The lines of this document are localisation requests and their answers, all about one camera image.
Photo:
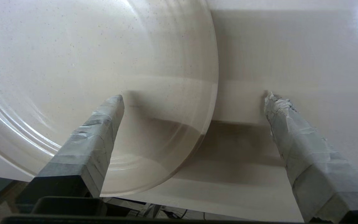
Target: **gray tape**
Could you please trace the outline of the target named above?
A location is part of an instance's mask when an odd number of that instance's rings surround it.
[[[304,220],[320,218],[338,223],[348,211],[358,210],[358,170],[302,118],[289,100],[270,93],[264,111]]]
[[[99,197],[123,115],[121,95],[105,100],[37,177],[80,175],[92,196]]]

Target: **speckled ceramic surface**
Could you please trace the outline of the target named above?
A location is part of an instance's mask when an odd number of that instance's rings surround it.
[[[0,0],[0,177],[31,180],[98,105],[122,94],[102,195],[154,187],[205,134],[217,82],[204,2]]]

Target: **large white plate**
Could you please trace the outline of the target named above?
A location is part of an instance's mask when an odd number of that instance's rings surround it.
[[[0,0],[0,176],[30,180],[122,94],[102,196],[150,189],[202,140],[217,82],[204,2]]]

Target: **white plate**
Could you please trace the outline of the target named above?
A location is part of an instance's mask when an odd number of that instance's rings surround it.
[[[102,196],[150,189],[202,139],[217,82],[204,2],[0,0],[0,176],[30,180],[122,94]]]

